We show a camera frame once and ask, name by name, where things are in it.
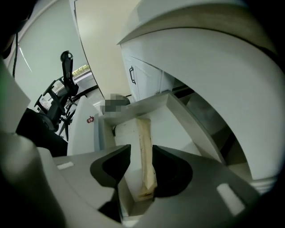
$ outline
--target black cable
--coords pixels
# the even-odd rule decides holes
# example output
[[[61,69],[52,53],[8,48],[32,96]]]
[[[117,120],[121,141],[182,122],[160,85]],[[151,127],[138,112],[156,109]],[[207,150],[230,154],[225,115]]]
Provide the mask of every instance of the black cable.
[[[18,33],[16,33],[16,52],[15,52],[14,65],[13,65],[13,73],[12,73],[13,78],[15,78],[17,55],[18,55]]]

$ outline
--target door handle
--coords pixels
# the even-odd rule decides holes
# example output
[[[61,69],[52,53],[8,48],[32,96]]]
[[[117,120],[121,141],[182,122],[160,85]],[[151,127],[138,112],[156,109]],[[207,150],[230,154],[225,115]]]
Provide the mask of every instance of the door handle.
[[[130,71],[130,79],[132,80],[132,83],[134,83],[136,85],[136,83],[135,83],[135,81],[134,81],[134,79],[132,77],[132,71],[134,71],[133,66],[129,69],[129,71]]]

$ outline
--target beige wall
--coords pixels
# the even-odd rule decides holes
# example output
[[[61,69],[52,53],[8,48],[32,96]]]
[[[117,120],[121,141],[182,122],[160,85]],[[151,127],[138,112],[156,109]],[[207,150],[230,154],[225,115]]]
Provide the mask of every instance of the beige wall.
[[[76,18],[83,48],[104,97],[129,95],[120,46],[116,45],[139,0],[77,0]]]

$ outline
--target black office chair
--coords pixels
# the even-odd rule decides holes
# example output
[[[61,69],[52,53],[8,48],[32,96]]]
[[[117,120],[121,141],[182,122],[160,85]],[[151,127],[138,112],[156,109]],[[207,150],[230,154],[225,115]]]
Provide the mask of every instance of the black office chair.
[[[73,68],[73,56],[69,51],[64,51],[61,54],[61,61],[62,61],[62,70],[63,70],[63,80],[62,77],[60,77],[57,80],[54,80],[49,87],[46,89],[46,91],[43,93],[43,96],[45,96],[47,93],[51,96],[53,99],[51,103],[51,107],[46,110],[42,104],[40,103],[40,98],[38,98],[35,106],[39,106],[41,109],[41,112],[39,115],[41,115],[41,118],[43,122],[47,125],[47,127],[56,132],[58,131],[59,123],[62,121],[61,116],[66,116],[69,112],[70,107],[72,104],[75,104],[72,101],[72,97],[75,96],[78,92],[78,85],[76,85],[73,81],[72,76],[72,68]],[[64,88],[61,89],[57,94],[53,92],[54,83],[60,81]],[[67,101],[70,100],[70,105],[68,107],[67,112],[65,111],[65,105]]]

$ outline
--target cabinet door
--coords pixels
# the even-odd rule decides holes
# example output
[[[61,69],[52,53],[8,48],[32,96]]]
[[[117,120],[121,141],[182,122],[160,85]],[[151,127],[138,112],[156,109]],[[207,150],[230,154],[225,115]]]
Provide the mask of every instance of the cabinet door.
[[[138,84],[140,100],[151,97],[159,92],[162,70],[143,61],[132,58],[135,79]]]
[[[134,101],[139,101],[139,93],[138,93],[138,84],[137,80],[135,78],[134,68],[132,66],[131,57],[123,56],[124,64],[125,64],[125,70],[126,70],[126,76],[128,78],[129,86],[130,86],[130,92],[132,93]]]

